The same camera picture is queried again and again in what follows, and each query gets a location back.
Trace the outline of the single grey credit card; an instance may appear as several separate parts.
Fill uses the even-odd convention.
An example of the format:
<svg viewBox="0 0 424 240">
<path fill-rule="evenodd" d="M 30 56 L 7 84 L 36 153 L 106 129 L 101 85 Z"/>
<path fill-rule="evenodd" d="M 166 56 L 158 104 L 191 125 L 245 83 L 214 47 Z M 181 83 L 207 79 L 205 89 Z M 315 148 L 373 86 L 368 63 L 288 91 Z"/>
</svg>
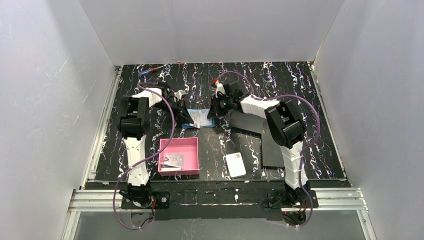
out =
<svg viewBox="0 0 424 240">
<path fill-rule="evenodd" d="M 193 112 L 191 118 L 193 123 L 189 123 L 189 125 L 193 128 L 199 129 L 201 127 L 201 114 L 198 112 Z"/>
</svg>

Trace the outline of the blue leather card holder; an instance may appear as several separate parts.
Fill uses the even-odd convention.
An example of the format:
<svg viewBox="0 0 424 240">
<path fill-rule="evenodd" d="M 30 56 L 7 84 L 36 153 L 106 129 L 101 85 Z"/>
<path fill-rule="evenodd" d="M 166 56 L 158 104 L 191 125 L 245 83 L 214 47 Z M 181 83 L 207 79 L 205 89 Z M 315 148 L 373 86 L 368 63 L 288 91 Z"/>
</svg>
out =
<svg viewBox="0 0 424 240">
<path fill-rule="evenodd" d="M 213 128 L 215 126 L 215 120 L 213 118 L 207 118 L 209 109 L 188 109 L 190 117 L 194 123 L 183 123 L 183 129 L 199 129 L 199 128 Z"/>
</svg>

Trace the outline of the pink plastic tray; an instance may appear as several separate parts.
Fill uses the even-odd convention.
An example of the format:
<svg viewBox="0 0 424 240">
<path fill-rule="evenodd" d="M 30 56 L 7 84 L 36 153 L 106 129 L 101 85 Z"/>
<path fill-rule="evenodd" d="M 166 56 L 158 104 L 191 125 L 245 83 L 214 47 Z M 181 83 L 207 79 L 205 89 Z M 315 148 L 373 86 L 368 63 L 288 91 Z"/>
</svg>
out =
<svg viewBox="0 0 424 240">
<path fill-rule="evenodd" d="M 200 172 L 199 139 L 197 137 L 173 138 L 160 140 L 160 147 L 165 147 L 159 154 L 158 173 L 161 176 L 192 176 Z"/>
</svg>

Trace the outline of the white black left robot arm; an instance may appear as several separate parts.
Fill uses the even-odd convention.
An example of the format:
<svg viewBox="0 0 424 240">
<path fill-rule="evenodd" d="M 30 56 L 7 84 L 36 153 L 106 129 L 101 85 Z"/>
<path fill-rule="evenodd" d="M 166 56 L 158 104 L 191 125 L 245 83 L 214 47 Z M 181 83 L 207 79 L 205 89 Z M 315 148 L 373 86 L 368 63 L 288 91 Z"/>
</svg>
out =
<svg viewBox="0 0 424 240">
<path fill-rule="evenodd" d="M 174 126 L 177 123 L 193 123 L 187 109 L 186 95 L 186 90 L 173 91 L 167 83 L 162 82 L 120 98 L 117 130 L 125 144 L 128 170 L 121 175 L 127 178 L 127 188 L 119 193 L 127 200 L 137 202 L 142 207 L 153 205 L 146 164 L 151 157 L 146 157 L 145 153 L 146 137 L 151 126 L 150 109 L 156 107 L 169 112 Z"/>
</svg>

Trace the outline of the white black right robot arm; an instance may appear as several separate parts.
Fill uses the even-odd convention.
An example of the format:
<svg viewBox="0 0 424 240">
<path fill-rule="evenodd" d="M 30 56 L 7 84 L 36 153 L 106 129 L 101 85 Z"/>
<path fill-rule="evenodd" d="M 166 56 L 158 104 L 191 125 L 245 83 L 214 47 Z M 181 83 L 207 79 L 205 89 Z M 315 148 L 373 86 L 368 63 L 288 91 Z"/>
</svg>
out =
<svg viewBox="0 0 424 240">
<path fill-rule="evenodd" d="M 210 98 L 208 118 L 220 117 L 234 110 L 265 119 L 283 158 L 284 200 L 290 205 L 304 203 L 310 190 L 301 157 L 306 125 L 294 103 L 291 100 L 265 100 L 243 93 L 236 82 L 221 83 L 215 79 L 211 86 L 215 92 Z"/>
</svg>

